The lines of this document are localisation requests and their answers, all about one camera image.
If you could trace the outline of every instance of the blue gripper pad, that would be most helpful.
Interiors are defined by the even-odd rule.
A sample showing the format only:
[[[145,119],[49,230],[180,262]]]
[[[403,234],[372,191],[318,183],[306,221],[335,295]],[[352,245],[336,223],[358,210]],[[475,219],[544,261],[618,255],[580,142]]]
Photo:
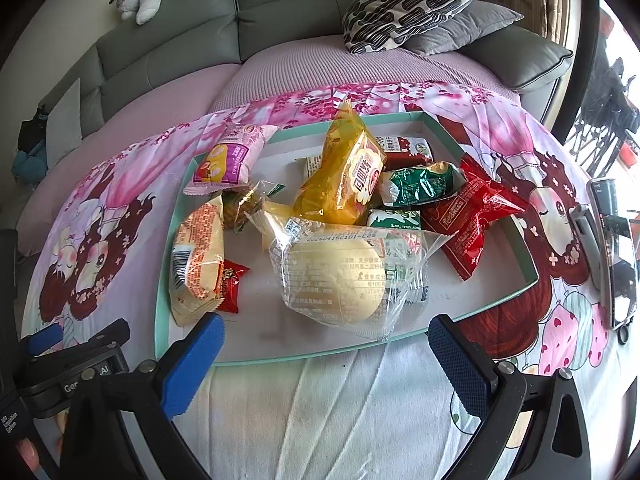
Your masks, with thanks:
[[[32,356],[40,355],[60,341],[62,341],[62,327],[58,323],[53,323],[29,336],[27,352]]]
[[[472,345],[446,314],[431,319],[427,335],[466,412],[484,420],[498,385],[494,362],[479,346]]]
[[[189,332],[186,347],[162,384],[161,406],[169,420],[187,411],[224,341],[225,323],[218,314],[205,314]]]

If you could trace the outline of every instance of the black and white patterned pillow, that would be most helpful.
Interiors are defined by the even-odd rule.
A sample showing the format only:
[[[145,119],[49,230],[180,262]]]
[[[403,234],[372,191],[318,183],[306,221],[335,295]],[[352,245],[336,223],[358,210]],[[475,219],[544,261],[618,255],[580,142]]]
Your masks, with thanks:
[[[342,19],[344,44],[352,54],[402,45],[463,10],[472,0],[356,0]]]

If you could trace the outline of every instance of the purple label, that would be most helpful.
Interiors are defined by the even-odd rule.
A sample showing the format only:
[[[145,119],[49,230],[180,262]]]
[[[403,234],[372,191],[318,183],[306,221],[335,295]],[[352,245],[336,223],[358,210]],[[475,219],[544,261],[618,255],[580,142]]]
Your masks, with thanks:
[[[226,144],[226,171],[222,177],[225,184],[237,184],[240,180],[242,161],[249,152],[249,148],[243,144]]]

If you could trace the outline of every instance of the red snack package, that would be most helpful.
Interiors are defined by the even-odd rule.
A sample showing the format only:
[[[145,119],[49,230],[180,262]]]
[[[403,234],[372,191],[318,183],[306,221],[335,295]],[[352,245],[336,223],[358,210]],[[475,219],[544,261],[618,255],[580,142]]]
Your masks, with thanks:
[[[225,260],[222,271],[222,288],[220,290],[220,296],[224,300],[216,310],[231,312],[232,314],[238,313],[238,283],[240,283],[240,277],[248,270],[251,269],[230,260]]]
[[[460,169],[468,182],[456,196],[420,208],[422,228],[451,235],[442,250],[463,280],[468,280],[478,266],[484,247],[484,231],[505,216],[523,212],[529,203],[492,180],[468,154]]]
[[[433,153],[426,139],[420,137],[376,137],[386,153],[385,171],[412,166],[425,166],[433,162]]]

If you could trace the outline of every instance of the round bun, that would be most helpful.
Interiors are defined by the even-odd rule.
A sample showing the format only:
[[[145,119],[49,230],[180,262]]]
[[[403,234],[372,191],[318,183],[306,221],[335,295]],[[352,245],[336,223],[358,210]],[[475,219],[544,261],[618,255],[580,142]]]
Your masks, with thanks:
[[[283,264],[288,306],[323,323],[363,321],[385,293],[385,267],[366,240],[297,242]]]

